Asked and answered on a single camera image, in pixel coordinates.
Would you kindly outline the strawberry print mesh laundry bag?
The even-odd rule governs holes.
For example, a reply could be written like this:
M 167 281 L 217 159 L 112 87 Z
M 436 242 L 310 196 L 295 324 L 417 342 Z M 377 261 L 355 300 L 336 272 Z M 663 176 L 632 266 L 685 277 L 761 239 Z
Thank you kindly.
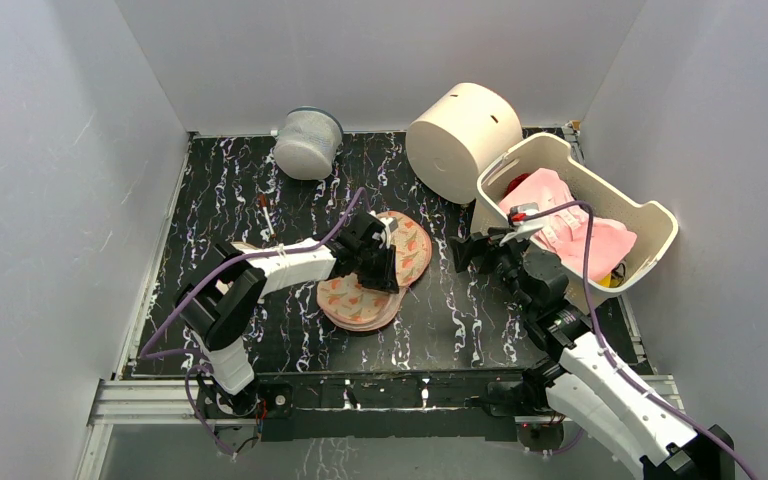
M 389 324 L 409 287 L 431 261 L 431 239 L 417 221 L 396 211 L 377 217 L 388 228 L 387 238 L 368 268 L 317 285 L 322 312 L 336 326 L 352 332 L 369 332 Z

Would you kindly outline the pink bra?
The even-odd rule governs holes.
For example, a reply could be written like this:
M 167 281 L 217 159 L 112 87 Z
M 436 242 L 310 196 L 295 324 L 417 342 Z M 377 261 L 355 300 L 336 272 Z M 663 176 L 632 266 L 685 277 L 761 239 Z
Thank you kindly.
M 538 204 L 539 211 L 545 211 L 573 200 L 567 183 L 560 179 L 557 172 L 540 168 L 510 194 L 504 195 L 498 206 L 508 213 L 513 206 L 534 202 Z M 557 254 L 563 263 L 581 271 L 585 234 L 590 224 L 588 213 L 580 206 L 573 206 L 545 219 L 545 227 L 534 238 Z M 596 217 L 591 232 L 589 278 L 598 283 L 613 272 L 629 254 L 636 239 L 637 234 L 623 223 Z

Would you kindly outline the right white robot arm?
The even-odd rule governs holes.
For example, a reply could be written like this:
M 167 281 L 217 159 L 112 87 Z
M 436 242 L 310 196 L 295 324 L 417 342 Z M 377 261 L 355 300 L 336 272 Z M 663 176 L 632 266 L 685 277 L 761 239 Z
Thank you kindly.
M 546 358 L 510 388 L 537 414 L 551 411 L 601 443 L 637 479 L 732 479 L 734 443 L 719 426 L 694 427 L 603 346 L 592 318 L 564 297 L 560 259 L 504 228 L 449 240 L 457 271 L 477 263 L 510 292 L 529 339 Z

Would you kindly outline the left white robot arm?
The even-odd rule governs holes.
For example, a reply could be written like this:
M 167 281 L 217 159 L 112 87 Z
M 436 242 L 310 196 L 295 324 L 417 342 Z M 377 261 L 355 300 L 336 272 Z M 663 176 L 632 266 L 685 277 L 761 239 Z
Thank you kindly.
M 213 378 L 220 403 L 235 416 L 254 411 L 259 391 L 248 360 L 243 334 L 258 302 L 296 284 L 354 277 L 369 290 L 396 293 L 398 221 L 372 212 L 319 238 L 287 247 L 239 251 L 215 246 L 214 262 L 197 283 L 180 291 L 172 317 L 182 319 L 196 335 Z

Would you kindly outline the yellow bra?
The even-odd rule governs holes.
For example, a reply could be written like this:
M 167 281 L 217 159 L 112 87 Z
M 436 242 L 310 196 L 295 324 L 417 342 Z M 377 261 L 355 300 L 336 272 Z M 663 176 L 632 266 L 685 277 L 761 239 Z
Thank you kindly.
M 598 285 L 604 288 L 619 287 L 624 281 L 624 276 L 617 272 L 611 272 L 609 275 L 598 281 Z

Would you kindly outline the cream perforated laundry basket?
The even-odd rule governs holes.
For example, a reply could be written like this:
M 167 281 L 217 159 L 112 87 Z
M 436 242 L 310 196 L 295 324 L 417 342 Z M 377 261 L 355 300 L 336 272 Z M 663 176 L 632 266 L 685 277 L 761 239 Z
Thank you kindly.
M 642 280 L 663 258 L 679 232 L 675 216 L 663 205 L 657 201 L 644 204 L 633 201 L 578 163 L 570 143 L 549 133 L 525 138 L 503 152 L 479 175 L 470 231 L 485 233 L 491 227 L 505 226 L 507 220 L 498 206 L 505 189 L 516 176 L 540 168 L 558 173 L 572 196 L 589 203 L 597 216 L 617 220 L 637 234 L 635 245 L 623 260 L 623 283 L 609 288 L 589 282 L 595 307 L 622 295 Z

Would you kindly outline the red garment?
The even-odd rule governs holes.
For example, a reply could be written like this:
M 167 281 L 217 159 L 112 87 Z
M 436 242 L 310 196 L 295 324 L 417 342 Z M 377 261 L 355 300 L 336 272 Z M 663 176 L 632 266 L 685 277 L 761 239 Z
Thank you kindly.
M 505 190 L 505 194 L 508 195 L 512 191 L 514 191 L 520 184 L 522 184 L 528 177 L 530 176 L 529 173 L 523 173 L 518 176 L 516 176 L 514 179 L 512 179 Z

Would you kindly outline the small white red pen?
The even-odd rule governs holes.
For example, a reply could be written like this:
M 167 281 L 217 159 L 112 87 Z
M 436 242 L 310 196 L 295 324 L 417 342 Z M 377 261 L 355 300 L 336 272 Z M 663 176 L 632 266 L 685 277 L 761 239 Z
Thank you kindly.
M 269 238 L 272 239 L 276 236 L 276 233 L 269 212 L 269 202 L 264 194 L 258 195 L 258 204 L 267 224 Z

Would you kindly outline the cream round tub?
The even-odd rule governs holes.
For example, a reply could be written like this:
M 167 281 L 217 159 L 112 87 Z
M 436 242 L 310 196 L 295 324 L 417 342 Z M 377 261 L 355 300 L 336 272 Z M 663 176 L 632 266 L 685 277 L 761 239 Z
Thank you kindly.
M 405 147 L 424 185 L 449 202 L 469 204 L 479 175 L 522 139 L 518 115 L 504 98 L 464 82 L 410 124 Z

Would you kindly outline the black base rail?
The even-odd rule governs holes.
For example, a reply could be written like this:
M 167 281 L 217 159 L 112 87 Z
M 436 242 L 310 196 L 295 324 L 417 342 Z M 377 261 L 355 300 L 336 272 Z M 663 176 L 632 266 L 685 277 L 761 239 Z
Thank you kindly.
M 482 438 L 540 451 L 581 437 L 538 403 L 520 369 L 260 374 L 237 398 L 204 376 L 196 382 L 201 414 L 220 426 L 250 423 L 266 442 Z

